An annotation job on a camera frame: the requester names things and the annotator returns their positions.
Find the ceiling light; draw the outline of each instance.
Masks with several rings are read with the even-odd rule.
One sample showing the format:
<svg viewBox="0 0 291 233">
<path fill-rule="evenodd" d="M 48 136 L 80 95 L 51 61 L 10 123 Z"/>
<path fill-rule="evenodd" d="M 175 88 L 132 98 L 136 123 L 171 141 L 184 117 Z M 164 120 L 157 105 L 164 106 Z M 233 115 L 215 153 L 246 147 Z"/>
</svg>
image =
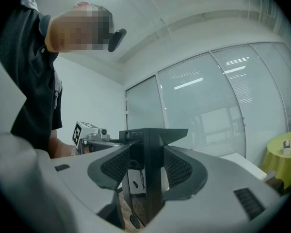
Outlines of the ceiling light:
<svg viewBox="0 0 291 233">
<path fill-rule="evenodd" d="M 235 71 L 238 71 L 238 70 L 242 70 L 242 69 L 244 69 L 245 67 L 246 67 L 246 66 L 238 67 L 238 68 L 234 68 L 234 69 L 231 69 L 231 70 L 227 70 L 227 71 L 225 71 L 223 74 L 230 73 L 230 72 L 235 72 Z"/>
<path fill-rule="evenodd" d="M 203 80 L 203 78 L 200 78 L 200 79 L 197 79 L 197 80 L 193 80 L 193 81 L 191 81 L 191 82 L 184 83 L 184 84 L 182 84 L 182 85 L 176 86 L 174 89 L 177 90 L 177 89 L 180 89 L 180 88 L 185 87 L 185 86 L 187 86 L 187 85 L 191 85 L 191 84 L 193 84 L 193 83 L 200 82 L 200 81 L 202 81 L 202 80 Z"/>
</svg>

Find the cable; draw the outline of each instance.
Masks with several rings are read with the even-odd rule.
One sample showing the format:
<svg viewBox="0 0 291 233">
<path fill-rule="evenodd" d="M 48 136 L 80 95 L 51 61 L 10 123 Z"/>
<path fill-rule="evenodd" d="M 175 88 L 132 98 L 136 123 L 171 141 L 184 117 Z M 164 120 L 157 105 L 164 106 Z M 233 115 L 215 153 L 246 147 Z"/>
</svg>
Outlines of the cable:
<svg viewBox="0 0 291 233">
<path fill-rule="evenodd" d="M 140 172 L 141 185 L 142 185 L 142 188 L 145 190 L 146 187 L 145 187 L 145 181 L 144 181 L 144 174 L 142 173 L 141 170 L 139 172 Z"/>
</svg>

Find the glass wall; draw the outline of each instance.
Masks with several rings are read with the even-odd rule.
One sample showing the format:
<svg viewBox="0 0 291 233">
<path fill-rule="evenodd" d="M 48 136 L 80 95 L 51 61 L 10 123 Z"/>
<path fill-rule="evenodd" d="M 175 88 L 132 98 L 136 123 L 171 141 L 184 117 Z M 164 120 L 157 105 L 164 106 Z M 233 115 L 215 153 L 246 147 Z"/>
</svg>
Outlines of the glass wall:
<svg viewBox="0 0 291 233">
<path fill-rule="evenodd" d="M 207 53 L 159 73 L 169 128 L 189 129 L 173 145 L 245 156 L 243 119 L 228 79 Z"/>
<path fill-rule="evenodd" d="M 126 91 L 127 129 L 165 128 L 155 76 Z"/>
<path fill-rule="evenodd" d="M 255 43 L 252 47 L 261 56 L 276 81 L 285 105 L 288 131 L 291 131 L 291 69 L 273 43 Z"/>
<path fill-rule="evenodd" d="M 127 99 L 128 129 L 186 128 L 173 145 L 260 166 L 269 140 L 291 131 L 291 53 L 283 43 L 207 52 L 134 86 Z"/>
<path fill-rule="evenodd" d="M 250 47 L 213 52 L 236 94 L 246 132 L 246 158 L 259 166 L 268 141 L 287 131 L 283 102 L 274 79 Z"/>
</svg>

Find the yellow tablecloth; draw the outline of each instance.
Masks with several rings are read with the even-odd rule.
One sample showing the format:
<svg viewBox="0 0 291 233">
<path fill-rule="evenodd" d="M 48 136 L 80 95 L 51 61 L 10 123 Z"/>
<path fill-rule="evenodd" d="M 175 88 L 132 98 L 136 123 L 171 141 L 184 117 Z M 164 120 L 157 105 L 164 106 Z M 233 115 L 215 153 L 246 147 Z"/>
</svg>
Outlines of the yellow tablecloth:
<svg viewBox="0 0 291 233">
<path fill-rule="evenodd" d="M 286 189 L 291 185 L 291 150 L 289 155 L 283 155 L 283 142 L 290 141 L 291 149 L 291 132 L 279 135 L 267 144 L 267 152 L 261 166 L 264 172 L 274 170 L 275 177 L 284 182 Z"/>
</svg>

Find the person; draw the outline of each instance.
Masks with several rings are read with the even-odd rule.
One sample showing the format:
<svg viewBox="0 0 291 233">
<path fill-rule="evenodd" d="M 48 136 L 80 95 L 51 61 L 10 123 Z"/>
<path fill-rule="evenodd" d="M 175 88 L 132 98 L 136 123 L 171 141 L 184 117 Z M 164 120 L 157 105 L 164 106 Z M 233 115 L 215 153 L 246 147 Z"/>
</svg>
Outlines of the person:
<svg viewBox="0 0 291 233">
<path fill-rule="evenodd" d="M 12 134 L 51 158 L 75 153 L 57 137 L 63 88 L 53 62 L 60 52 L 103 49 L 113 29 L 112 14 L 102 6 L 78 2 L 51 18 L 39 13 L 35 0 L 20 1 L 0 33 L 0 61 L 27 97 Z"/>
</svg>

